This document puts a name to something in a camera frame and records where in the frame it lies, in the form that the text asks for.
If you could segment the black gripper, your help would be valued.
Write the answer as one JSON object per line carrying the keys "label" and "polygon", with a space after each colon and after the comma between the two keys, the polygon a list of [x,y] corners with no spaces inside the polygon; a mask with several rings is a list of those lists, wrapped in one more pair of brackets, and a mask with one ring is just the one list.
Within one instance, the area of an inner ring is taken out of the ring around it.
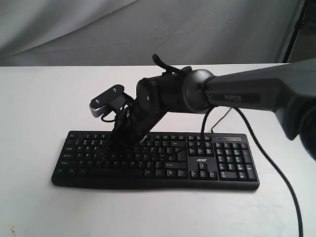
{"label": "black gripper", "polygon": [[102,159],[110,159],[120,151],[120,146],[134,147],[165,116],[165,111],[146,110],[136,99],[115,123],[109,139],[101,140],[96,152]]}

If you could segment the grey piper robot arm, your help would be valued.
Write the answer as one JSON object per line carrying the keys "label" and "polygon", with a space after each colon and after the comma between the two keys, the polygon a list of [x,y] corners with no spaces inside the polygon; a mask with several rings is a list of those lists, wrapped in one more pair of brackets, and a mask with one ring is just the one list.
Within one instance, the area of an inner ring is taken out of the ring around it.
{"label": "grey piper robot arm", "polygon": [[163,73],[138,81],[135,98],[117,84],[91,100],[94,117],[116,114],[106,150],[138,144],[168,112],[207,114],[223,106],[273,112],[286,137],[299,137],[316,156],[315,59],[223,76],[190,66],[178,69],[156,54],[152,59]]}

